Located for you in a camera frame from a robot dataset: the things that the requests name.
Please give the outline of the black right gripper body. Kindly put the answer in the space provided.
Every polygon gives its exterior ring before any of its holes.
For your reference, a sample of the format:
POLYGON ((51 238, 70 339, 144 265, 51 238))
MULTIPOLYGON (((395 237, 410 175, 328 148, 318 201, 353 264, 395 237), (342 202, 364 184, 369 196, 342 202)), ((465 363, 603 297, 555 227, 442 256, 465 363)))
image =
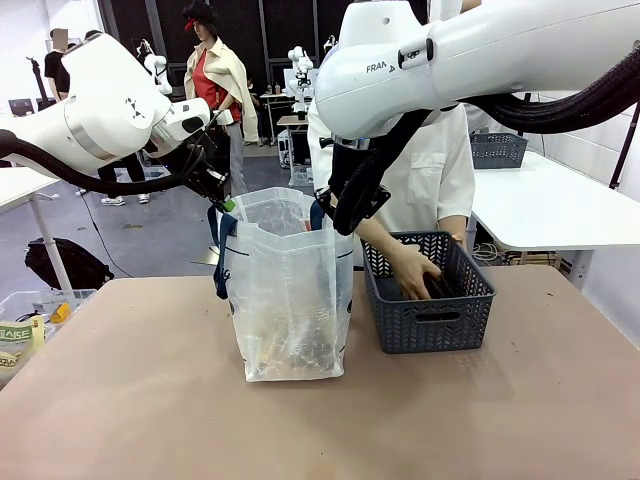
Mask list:
POLYGON ((347 183, 372 155, 372 149, 354 149, 344 145, 333 145, 329 189, 337 201, 340 200, 347 183))

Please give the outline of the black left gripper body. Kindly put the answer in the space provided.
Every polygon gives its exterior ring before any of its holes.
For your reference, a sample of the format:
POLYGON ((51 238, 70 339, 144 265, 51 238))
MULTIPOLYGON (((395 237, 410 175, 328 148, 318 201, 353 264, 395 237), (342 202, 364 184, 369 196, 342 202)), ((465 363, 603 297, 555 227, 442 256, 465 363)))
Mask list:
POLYGON ((215 145, 188 144, 183 173, 184 184, 212 203, 224 203, 230 198, 229 159, 215 145))

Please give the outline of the translucent white shopping bag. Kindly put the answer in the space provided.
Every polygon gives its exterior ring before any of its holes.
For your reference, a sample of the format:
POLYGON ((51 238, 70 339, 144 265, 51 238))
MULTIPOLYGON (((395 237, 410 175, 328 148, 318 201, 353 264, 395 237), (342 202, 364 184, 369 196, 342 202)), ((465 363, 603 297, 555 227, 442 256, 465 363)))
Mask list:
POLYGON ((316 199, 271 187, 207 212, 219 261, 216 294, 228 301, 249 382, 308 381, 344 372, 354 242, 316 199))

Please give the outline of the dark grey plastic basket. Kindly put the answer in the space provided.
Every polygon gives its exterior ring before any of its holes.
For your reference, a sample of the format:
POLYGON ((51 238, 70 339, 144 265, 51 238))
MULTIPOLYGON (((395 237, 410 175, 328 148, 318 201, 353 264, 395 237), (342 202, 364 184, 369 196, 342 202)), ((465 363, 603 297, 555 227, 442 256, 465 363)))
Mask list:
POLYGON ((388 354, 477 349, 483 343, 495 289, 473 258, 446 231, 403 232, 441 271, 423 276, 428 300, 403 297, 389 261, 362 243, 366 291, 382 350, 388 354))
POLYGON ((470 135, 476 170, 519 169, 528 140, 511 133, 477 133, 470 135))

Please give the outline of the person's right forearm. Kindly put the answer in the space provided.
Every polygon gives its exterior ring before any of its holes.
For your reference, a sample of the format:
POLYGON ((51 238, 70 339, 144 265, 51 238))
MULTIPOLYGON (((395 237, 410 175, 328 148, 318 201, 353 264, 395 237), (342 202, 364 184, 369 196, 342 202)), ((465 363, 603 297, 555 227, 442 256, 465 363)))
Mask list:
POLYGON ((356 234, 375 247, 390 262, 405 261, 412 258, 416 251, 402 244, 376 219, 365 219, 356 228, 356 234))

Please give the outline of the person's right hand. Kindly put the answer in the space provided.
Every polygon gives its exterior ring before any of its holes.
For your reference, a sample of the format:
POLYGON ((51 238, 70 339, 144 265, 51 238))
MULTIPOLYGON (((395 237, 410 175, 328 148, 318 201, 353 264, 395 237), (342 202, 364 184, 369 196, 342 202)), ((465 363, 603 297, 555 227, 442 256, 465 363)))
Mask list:
POLYGON ((425 285, 424 276, 437 279, 440 268, 419 251, 417 245, 400 245, 390 263, 396 282, 408 300, 428 300, 431 295, 425 285))

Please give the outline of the small white background desk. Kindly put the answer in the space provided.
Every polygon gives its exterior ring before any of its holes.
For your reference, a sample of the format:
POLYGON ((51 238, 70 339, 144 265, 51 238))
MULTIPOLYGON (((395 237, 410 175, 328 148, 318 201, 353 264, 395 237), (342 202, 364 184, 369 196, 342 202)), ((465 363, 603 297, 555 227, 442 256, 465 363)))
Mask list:
POLYGON ((296 115, 282 116, 278 127, 283 130, 278 134, 278 150, 280 165, 290 172, 291 187, 310 187, 313 185, 310 151, 307 141, 308 122, 296 115))

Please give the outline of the person in white t-shirt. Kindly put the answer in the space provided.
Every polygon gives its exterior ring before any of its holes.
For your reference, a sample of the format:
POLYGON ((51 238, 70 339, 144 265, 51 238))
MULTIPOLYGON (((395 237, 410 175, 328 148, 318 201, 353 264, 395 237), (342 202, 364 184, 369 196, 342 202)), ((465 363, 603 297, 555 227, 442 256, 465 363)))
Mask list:
POLYGON ((420 128, 385 172, 391 198, 375 218, 390 232, 437 230, 451 215, 470 217, 475 177, 465 107, 420 128))

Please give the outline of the mannequin with beige jacket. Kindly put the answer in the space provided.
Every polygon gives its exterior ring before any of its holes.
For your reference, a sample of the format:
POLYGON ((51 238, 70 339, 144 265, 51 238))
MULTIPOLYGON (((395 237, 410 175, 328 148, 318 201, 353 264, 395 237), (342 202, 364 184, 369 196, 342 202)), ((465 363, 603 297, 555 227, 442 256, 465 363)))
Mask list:
POLYGON ((247 71, 235 54, 220 39, 214 9, 204 0, 191 0, 183 11, 185 28, 199 40, 186 62, 186 97, 202 98, 213 110, 227 110, 232 124, 230 137, 230 181, 234 196, 248 192, 244 178, 244 144, 259 141, 258 118, 248 89, 247 71))

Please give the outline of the black backpack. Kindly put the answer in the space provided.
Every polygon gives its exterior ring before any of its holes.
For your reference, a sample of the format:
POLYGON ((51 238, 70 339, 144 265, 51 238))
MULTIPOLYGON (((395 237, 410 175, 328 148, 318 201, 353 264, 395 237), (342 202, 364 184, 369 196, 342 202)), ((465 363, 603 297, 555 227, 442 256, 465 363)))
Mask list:
MULTIPOLYGON (((82 246, 68 239, 55 238, 55 242, 73 289, 98 290, 114 279, 110 268, 82 246)), ((60 290, 42 238, 28 243, 25 265, 50 287, 60 290)))

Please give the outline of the clear plastic storage bin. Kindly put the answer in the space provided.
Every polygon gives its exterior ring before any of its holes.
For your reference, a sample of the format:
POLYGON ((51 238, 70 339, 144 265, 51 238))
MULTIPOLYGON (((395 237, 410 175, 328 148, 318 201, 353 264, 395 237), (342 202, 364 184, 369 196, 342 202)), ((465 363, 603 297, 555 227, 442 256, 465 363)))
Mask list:
POLYGON ((41 315, 45 340, 49 341, 95 292, 95 289, 15 292, 0 302, 0 321, 22 322, 31 316, 41 315), (52 324, 50 315, 62 303, 70 304, 72 314, 63 324, 52 324))

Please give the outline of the background person black shirt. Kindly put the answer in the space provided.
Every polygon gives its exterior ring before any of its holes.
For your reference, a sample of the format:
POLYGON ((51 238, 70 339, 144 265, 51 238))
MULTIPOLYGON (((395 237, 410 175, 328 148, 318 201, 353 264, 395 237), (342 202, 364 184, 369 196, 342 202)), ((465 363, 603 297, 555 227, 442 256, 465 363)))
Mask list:
POLYGON ((52 51, 44 59, 44 76, 49 82, 55 100, 60 102, 68 97, 70 88, 70 75, 62 63, 62 57, 66 53, 69 44, 68 30, 52 29, 50 37, 52 51))

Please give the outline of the large white side table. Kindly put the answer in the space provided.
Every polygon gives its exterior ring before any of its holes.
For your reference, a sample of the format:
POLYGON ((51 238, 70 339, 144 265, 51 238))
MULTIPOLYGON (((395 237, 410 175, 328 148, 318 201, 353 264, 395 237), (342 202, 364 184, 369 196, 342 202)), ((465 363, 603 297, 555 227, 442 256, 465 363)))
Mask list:
POLYGON ((596 250, 640 246, 640 202, 537 153, 527 151, 519 168, 474 175, 469 250, 481 225, 522 259, 532 251, 574 251, 570 281, 583 289, 596 250))

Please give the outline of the yellow-green snack package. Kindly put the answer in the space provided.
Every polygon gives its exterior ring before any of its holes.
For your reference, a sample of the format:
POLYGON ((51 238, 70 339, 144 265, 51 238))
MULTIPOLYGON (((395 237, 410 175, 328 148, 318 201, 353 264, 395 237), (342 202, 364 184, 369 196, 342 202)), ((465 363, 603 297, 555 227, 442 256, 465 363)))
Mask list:
POLYGON ((45 345, 44 320, 0 321, 0 389, 45 345))

